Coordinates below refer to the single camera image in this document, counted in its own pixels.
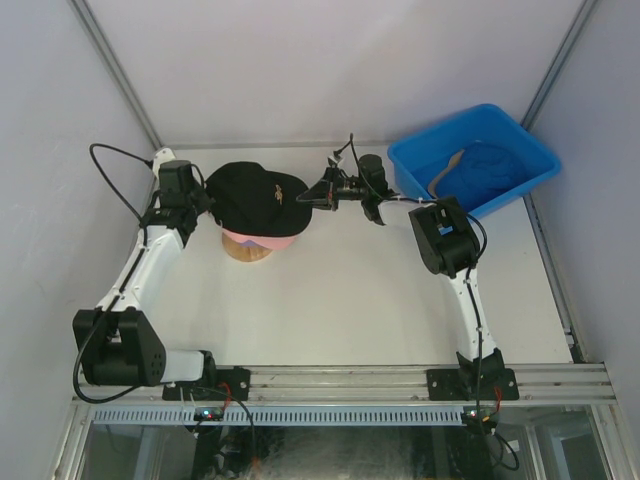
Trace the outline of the black baseball cap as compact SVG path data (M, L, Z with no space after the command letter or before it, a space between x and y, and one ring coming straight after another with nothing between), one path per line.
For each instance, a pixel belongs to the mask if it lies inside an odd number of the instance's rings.
M301 234L311 222L312 207L297 197L307 190L300 178L249 161L226 163L206 180L216 223L228 231L258 237Z

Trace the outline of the pink baseball cap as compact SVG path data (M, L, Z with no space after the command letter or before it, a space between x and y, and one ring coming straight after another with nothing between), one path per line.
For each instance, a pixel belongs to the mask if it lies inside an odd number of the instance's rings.
M244 240L245 238L256 238L262 243L261 248L265 248L273 251L284 250L289 246L291 246L298 239L297 235L285 236L285 237L258 236L258 235L241 234L225 228L222 229L222 233L226 237L228 237L231 241L237 244L239 244L238 243L239 240Z

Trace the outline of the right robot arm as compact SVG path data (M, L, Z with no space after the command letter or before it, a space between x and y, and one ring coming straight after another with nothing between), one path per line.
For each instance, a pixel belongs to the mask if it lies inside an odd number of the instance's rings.
M480 399L492 391L505 372L501 351L490 333L481 305L477 266L488 236L481 223L453 197L406 197L389 187L382 159L367 154L356 159L358 173L349 176L340 167L338 153L328 158L321 179L297 196L297 201L321 210L335 211L341 201L358 201L365 217L384 224L380 206L410 203L408 213L420 258L426 269L446 278L454 297L461 332L456 356L459 385L468 397Z

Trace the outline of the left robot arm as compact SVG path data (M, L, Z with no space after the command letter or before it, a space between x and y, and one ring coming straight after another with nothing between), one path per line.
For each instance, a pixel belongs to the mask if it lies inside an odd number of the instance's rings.
M196 399L215 395L219 376L204 350L171 350L150 313L165 276L185 250L198 217L210 206L198 171L186 160L157 170L159 188L141 216L138 244L109 293L72 321L78 347L74 371L97 386L138 388L183 383Z

